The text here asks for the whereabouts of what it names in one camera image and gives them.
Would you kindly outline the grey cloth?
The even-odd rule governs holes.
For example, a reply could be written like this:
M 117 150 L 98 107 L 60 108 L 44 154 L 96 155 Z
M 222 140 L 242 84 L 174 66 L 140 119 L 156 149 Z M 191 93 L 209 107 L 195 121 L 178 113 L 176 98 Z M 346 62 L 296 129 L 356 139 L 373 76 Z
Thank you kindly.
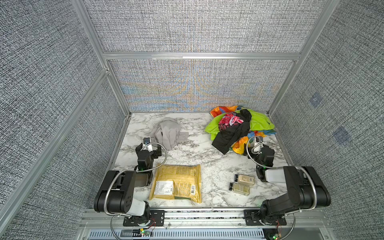
M 177 144 L 188 140 L 189 133 L 182 132 L 180 124 L 172 118 L 164 118 L 156 123 L 149 133 L 156 143 L 163 145 L 167 151 L 172 150 Z

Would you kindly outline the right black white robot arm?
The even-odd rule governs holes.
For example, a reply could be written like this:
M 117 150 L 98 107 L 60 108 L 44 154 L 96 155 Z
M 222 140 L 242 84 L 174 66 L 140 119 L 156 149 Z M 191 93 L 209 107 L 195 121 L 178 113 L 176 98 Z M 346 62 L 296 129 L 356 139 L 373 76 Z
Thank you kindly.
M 246 219 L 265 225 L 273 224 L 284 216 L 331 204 L 331 195 L 313 167 L 274 167 L 275 151 L 260 143 L 246 148 L 246 153 L 257 165 L 259 180 L 264 183 L 285 184 L 287 187 L 285 194 L 263 201 L 258 212 L 245 216 Z

